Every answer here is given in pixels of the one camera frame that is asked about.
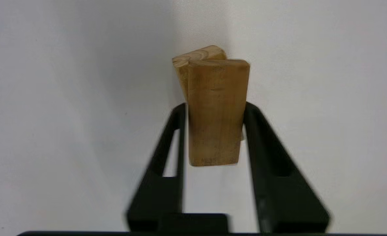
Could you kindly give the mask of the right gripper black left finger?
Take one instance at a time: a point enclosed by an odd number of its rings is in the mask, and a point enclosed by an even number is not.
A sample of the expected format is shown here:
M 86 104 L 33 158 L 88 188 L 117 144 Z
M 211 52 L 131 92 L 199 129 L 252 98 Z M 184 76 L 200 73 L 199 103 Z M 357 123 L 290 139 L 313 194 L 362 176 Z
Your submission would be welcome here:
M 154 232 L 161 218 L 168 214 L 182 213 L 185 156 L 186 104 L 181 103 L 170 113 L 156 148 L 146 167 L 143 178 L 126 211 L 132 232 Z M 176 142 L 176 174 L 163 176 L 174 132 L 179 130 Z

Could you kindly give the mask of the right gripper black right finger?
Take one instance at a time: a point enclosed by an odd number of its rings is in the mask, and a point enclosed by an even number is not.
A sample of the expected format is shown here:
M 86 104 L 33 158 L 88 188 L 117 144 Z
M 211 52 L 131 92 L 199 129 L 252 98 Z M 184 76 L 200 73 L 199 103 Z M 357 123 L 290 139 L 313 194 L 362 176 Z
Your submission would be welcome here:
M 244 111 L 252 186 L 262 233 L 325 233 L 330 215 L 261 110 Z

